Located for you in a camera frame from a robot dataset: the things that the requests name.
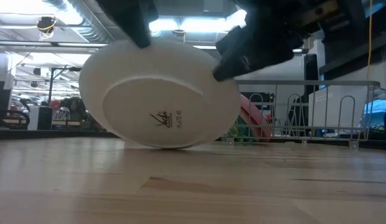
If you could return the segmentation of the black curved chair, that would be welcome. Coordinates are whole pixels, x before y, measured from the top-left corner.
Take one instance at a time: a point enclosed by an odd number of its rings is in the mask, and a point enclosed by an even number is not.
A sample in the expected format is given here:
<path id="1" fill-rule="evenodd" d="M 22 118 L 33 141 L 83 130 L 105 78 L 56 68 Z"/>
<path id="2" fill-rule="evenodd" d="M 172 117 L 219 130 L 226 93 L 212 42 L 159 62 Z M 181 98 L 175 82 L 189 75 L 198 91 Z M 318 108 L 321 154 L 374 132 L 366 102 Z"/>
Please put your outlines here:
<path id="1" fill-rule="evenodd" d="M 29 115 L 21 111 L 0 110 L 0 129 L 27 129 Z"/>

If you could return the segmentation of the white box with red label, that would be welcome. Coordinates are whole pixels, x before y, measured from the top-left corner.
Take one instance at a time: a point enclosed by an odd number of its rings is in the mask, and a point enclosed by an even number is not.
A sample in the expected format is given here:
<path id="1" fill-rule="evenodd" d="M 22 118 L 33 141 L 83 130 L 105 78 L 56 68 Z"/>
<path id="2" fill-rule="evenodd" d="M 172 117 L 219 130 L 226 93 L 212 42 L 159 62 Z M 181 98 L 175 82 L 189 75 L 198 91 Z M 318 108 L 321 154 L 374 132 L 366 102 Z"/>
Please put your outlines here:
<path id="1" fill-rule="evenodd" d="M 373 91 L 368 86 L 331 85 L 308 95 L 308 126 L 336 134 L 359 134 L 371 111 Z"/>

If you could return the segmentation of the long ceiling light strip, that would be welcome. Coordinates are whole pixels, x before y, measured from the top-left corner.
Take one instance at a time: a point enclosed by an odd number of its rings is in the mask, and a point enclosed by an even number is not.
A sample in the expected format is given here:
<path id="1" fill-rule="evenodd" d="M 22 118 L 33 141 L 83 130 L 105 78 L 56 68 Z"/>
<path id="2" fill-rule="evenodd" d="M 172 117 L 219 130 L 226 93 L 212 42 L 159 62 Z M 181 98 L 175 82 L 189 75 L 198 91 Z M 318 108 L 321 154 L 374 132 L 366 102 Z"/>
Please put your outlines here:
<path id="1" fill-rule="evenodd" d="M 22 46 L 22 47 L 74 47 L 74 48 L 101 48 L 108 44 L 101 43 L 79 43 L 79 42 L 33 42 L 33 41 L 11 41 L 0 40 L 3 46 Z"/>

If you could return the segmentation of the black pipe stand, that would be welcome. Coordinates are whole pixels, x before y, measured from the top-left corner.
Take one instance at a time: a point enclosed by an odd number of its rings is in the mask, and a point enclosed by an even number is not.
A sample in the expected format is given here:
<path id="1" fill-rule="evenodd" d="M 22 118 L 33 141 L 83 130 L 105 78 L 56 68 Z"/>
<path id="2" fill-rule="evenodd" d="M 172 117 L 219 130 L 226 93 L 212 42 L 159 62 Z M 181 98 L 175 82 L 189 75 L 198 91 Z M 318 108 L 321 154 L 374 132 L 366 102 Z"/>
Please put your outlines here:
<path id="1" fill-rule="evenodd" d="M 49 91 L 48 91 L 48 103 L 52 100 L 52 91 L 53 91 L 53 82 L 56 77 L 61 75 L 64 71 L 69 72 L 80 72 L 81 67 L 52 67 L 50 69 L 51 76 L 50 76 L 50 85 L 49 85 Z"/>

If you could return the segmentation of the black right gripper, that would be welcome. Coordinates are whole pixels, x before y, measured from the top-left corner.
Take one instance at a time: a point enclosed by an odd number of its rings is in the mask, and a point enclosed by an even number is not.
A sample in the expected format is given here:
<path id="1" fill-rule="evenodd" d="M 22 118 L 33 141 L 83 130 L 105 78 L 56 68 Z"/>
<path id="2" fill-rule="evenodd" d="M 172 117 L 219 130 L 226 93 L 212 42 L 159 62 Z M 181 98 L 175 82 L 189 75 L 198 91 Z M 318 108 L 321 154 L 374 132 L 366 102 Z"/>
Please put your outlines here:
<path id="1" fill-rule="evenodd" d="M 303 45 L 301 35 L 280 12 L 280 0 L 248 2 L 246 26 L 236 26 L 216 43 L 221 60 L 213 77 L 219 82 L 290 60 Z"/>

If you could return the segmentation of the white and black cabinet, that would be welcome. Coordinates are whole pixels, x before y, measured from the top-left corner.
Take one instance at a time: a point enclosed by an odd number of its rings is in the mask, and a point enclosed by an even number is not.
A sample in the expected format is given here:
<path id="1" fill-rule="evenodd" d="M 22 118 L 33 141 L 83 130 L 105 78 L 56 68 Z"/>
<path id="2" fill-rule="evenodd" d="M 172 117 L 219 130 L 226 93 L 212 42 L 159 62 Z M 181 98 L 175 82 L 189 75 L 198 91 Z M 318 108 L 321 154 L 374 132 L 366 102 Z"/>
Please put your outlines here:
<path id="1" fill-rule="evenodd" d="M 53 109 L 49 106 L 31 106 L 29 119 L 28 130 L 51 130 Z"/>

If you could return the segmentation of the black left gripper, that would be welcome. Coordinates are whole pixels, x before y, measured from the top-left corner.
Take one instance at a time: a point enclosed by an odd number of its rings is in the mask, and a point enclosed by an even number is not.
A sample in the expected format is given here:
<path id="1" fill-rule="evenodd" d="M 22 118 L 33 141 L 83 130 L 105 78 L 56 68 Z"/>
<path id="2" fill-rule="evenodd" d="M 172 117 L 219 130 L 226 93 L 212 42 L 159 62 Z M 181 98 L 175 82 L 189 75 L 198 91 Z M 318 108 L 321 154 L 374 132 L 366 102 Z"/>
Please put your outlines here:
<path id="1" fill-rule="evenodd" d="M 127 16 L 142 19 L 121 22 L 119 27 L 140 49 L 151 45 L 150 32 L 143 20 L 152 22 L 159 18 L 154 0 L 96 0 L 96 2 L 105 15 L 113 21 L 120 21 Z"/>

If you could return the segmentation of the white plate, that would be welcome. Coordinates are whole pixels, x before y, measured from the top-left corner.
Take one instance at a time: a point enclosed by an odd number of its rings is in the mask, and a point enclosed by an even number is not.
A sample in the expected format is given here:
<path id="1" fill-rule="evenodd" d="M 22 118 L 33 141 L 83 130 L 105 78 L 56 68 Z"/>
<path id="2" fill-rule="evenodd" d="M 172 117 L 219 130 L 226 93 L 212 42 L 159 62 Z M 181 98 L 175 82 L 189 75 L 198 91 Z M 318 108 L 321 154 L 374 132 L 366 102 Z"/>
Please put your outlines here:
<path id="1" fill-rule="evenodd" d="M 142 49 L 119 40 L 91 55 L 80 96 L 108 131 L 137 144 L 183 148 L 213 141 L 239 116 L 235 80 L 217 81 L 217 60 L 181 42 L 154 40 Z"/>

